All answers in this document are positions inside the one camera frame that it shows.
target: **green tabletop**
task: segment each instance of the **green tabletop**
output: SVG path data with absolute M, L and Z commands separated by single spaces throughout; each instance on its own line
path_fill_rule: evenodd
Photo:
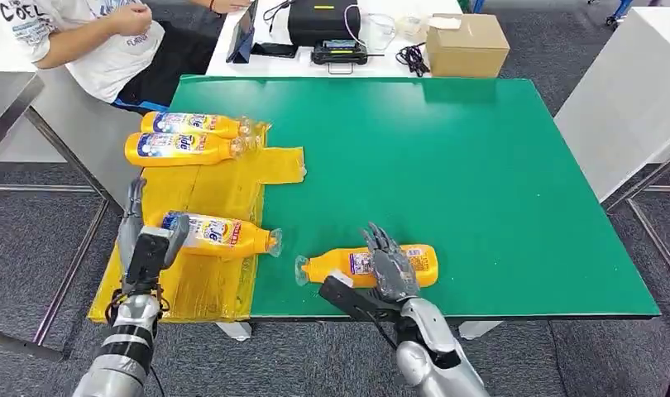
M 171 110 L 272 122 L 269 146 L 303 146 L 301 184 L 265 187 L 253 318 L 342 315 L 299 287 L 294 258 L 364 246 L 373 221 L 432 245 L 446 316 L 659 315 L 638 271 L 523 79 L 184 78 Z

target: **yellow detergent bottle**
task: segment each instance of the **yellow detergent bottle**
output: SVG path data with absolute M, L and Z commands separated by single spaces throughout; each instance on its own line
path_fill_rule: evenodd
M 223 139 L 199 132 L 170 134 L 136 132 L 126 140 L 126 158 L 141 167 L 209 165 L 236 159 L 246 151 L 241 137 Z
M 142 118 L 140 132 L 211 132 L 221 138 L 235 138 L 251 135 L 251 126 L 251 120 L 244 117 L 234 120 L 213 114 L 149 112 Z
M 180 215 L 170 211 L 161 226 L 173 229 Z M 194 255 L 219 256 L 225 259 L 245 258 L 255 254 L 281 253 L 281 229 L 263 230 L 250 222 L 237 219 L 209 217 L 195 213 L 189 215 L 189 235 L 179 252 Z
M 431 246 L 410 244 L 401 246 L 401 250 L 410 260 L 415 269 L 415 276 L 421 287 L 435 284 L 438 280 L 438 257 Z M 354 282 L 355 288 L 370 288 L 376 285 L 369 249 L 340 248 L 331 250 L 321 256 L 308 259 L 305 256 L 296 258 L 296 283 L 305 285 L 323 283 L 331 271 L 340 270 Z

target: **person's arm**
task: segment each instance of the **person's arm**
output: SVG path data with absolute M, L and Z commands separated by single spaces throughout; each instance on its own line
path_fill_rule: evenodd
M 150 28 L 152 12 L 143 4 L 128 4 L 106 17 L 68 31 L 50 33 L 50 49 L 33 64 L 39 69 L 56 68 L 96 49 L 113 35 L 136 36 Z
M 190 0 L 194 4 L 204 6 L 217 14 L 235 12 L 249 6 L 252 0 Z
M 116 34 L 109 22 L 101 18 L 76 29 L 51 33 L 48 53 L 33 64 L 38 69 L 51 69 L 77 60 Z

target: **cardboard box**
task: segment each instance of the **cardboard box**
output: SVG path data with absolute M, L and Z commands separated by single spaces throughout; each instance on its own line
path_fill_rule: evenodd
M 433 76 L 497 77 L 510 46 L 493 15 L 435 14 L 462 20 L 459 29 L 428 29 L 426 50 Z

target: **silver robotic arm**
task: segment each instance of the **silver robotic arm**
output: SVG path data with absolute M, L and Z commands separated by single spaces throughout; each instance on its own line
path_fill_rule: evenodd
M 396 348 L 396 363 L 409 385 L 424 397 L 488 397 L 481 377 L 437 306 L 411 298 L 401 316 L 413 321 L 423 339 L 422 343 L 403 340 Z
M 350 316 L 371 320 L 396 350 L 406 381 L 422 397 L 488 397 L 459 341 L 437 306 L 418 296 L 415 271 L 400 246 L 375 224 L 363 232 L 371 253 L 376 288 L 358 293 L 329 276 L 319 293 Z M 380 326 L 393 321 L 394 342 Z
M 141 192 L 143 179 L 131 184 L 126 212 L 118 230 L 122 288 L 107 308 L 110 334 L 74 397 L 140 397 L 149 374 L 157 321 L 162 315 L 160 272 L 175 261 L 189 233 L 189 218 L 174 230 L 144 226 Z

